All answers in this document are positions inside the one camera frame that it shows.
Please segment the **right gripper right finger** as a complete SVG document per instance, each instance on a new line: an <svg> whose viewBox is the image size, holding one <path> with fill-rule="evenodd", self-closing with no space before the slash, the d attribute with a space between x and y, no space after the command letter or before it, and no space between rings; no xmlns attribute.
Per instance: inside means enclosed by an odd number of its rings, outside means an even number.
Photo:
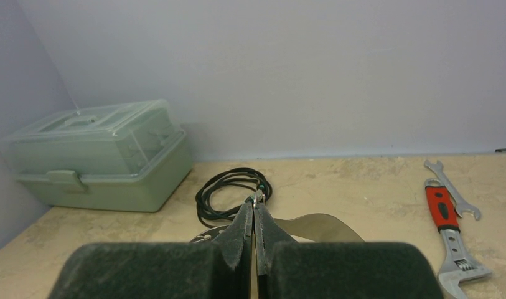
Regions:
<svg viewBox="0 0 506 299"><path fill-rule="evenodd" d="M258 298L442 298L421 251L403 242L299 243L254 209Z"/></svg>

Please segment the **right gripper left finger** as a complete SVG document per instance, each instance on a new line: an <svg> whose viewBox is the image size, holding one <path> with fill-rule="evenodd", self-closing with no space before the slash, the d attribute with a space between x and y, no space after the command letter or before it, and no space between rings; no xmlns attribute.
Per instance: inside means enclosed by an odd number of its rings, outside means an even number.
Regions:
<svg viewBox="0 0 506 299"><path fill-rule="evenodd" d="M49 298L249 298L252 232L247 202L214 240L85 244Z"/></svg>

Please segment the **large metal keyring with keys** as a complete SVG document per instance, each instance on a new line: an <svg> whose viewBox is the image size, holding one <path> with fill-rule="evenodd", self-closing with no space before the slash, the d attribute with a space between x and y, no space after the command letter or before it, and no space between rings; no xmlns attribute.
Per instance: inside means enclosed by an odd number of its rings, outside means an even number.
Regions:
<svg viewBox="0 0 506 299"><path fill-rule="evenodd" d="M265 201L265 194L257 190L246 198L245 202L257 204ZM364 242L353 229L340 219L324 213L314 213L299 216L293 219L277 219L276 225L294 240L294 236L309 240L310 242ZM199 243L213 240L229 225L222 225L206 230L195 236L190 242Z"/></svg>

